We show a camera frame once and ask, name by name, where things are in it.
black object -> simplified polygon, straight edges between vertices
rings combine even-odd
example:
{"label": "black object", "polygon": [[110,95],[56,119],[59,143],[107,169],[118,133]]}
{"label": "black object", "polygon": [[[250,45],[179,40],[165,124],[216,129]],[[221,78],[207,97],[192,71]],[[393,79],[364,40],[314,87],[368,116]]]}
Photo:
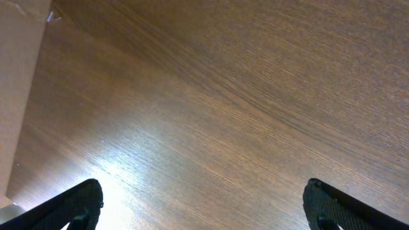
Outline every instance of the black object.
{"label": "black object", "polygon": [[311,230],[338,230],[338,226],[344,230],[409,230],[408,225],[319,179],[312,178],[308,181],[302,199]]}
{"label": "black object", "polygon": [[0,230],[94,230],[103,206],[102,189],[95,179],[86,180],[0,225]]}

wood grain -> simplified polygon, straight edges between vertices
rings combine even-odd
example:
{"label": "wood grain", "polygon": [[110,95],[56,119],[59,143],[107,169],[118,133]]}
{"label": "wood grain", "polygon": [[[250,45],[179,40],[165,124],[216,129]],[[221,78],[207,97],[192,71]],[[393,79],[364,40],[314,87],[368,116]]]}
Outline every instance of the wood grain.
{"label": "wood grain", "polygon": [[53,4],[23,208],[97,178],[99,229],[307,229],[317,177],[409,223],[407,2]]}

dark wood grain streak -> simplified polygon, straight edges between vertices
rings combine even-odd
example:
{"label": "dark wood grain streak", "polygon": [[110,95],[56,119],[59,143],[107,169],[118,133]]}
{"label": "dark wood grain streak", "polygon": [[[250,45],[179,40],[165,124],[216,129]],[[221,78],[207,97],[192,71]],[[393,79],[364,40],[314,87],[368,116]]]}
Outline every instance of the dark wood grain streak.
{"label": "dark wood grain streak", "polygon": [[99,229],[307,229],[317,177],[409,223],[406,1],[53,7],[8,190],[23,208],[97,178]]}

clear tape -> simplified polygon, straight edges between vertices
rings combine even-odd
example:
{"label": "clear tape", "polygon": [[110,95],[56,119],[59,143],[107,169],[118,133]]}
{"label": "clear tape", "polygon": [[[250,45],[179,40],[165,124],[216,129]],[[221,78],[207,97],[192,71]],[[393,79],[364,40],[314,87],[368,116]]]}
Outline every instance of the clear tape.
{"label": "clear tape", "polygon": [[36,7],[35,0],[0,0],[0,4],[11,6],[22,15],[34,18],[40,22],[52,22],[62,19],[62,16],[57,9],[51,7],[51,9],[47,9],[47,11],[41,10]]}

cardboard box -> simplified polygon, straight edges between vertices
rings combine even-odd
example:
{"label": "cardboard box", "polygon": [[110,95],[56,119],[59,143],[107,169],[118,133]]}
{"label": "cardboard box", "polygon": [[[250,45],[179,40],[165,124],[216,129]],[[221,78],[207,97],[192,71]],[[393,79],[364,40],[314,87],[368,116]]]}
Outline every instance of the cardboard box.
{"label": "cardboard box", "polygon": [[0,196],[7,190],[50,2],[0,0]]}

